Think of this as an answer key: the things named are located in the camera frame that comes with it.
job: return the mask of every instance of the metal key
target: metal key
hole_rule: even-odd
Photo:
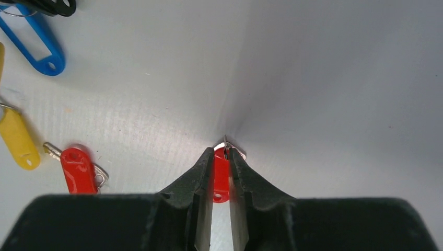
[[[49,143],[49,142],[45,142],[43,144],[43,149],[46,153],[49,154],[49,156],[53,157],[54,159],[60,161],[60,155],[62,154],[62,151],[60,151],[60,149],[58,149],[57,147],[55,147],[53,144]],[[97,164],[93,163],[94,166],[94,170],[96,172],[96,177],[100,177],[101,178],[101,182],[98,182],[97,187],[101,188],[104,183],[106,181],[108,181],[109,176],[108,174]]]

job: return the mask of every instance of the red key tag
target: red key tag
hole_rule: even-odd
[[[212,198],[214,203],[223,203],[229,200],[229,149],[237,149],[241,157],[246,159],[246,153],[230,143],[226,135],[221,143],[214,146],[214,195]]]
[[[229,200],[229,160],[225,159],[229,154],[228,149],[215,150],[214,158],[214,197],[213,202],[223,203]]]
[[[86,152],[68,148],[60,155],[60,162],[70,193],[97,193],[94,166]]]

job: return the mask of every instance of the yellow key tag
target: yellow key tag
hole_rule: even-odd
[[[40,156],[25,122],[18,111],[0,107],[4,115],[0,120],[0,134],[15,162],[25,170],[33,170],[40,164]]]

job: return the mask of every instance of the white backdrop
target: white backdrop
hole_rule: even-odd
[[[89,147],[103,193],[155,192],[223,134],[294,197],[408,200],[443,247],[441,0],[77,0],[47,18],[67,67],[35,71],[4,34],[0,95],[40,139]],[[0,238],[59,164],[0,142]],[[232,250],[228,204],[212,250]]]

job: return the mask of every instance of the white table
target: white table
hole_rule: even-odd
[[[41,141],[89,147],[103,193],[155,192],[223,134],[295,197],[408,200],[443,247],[443,2],[77,0],[48,18],[67,67],[35,71],[1,35],[0,94]],[[0,238],[34,197],[67,193],[0,142]],[[231,250],[228,204],[212,250]]]

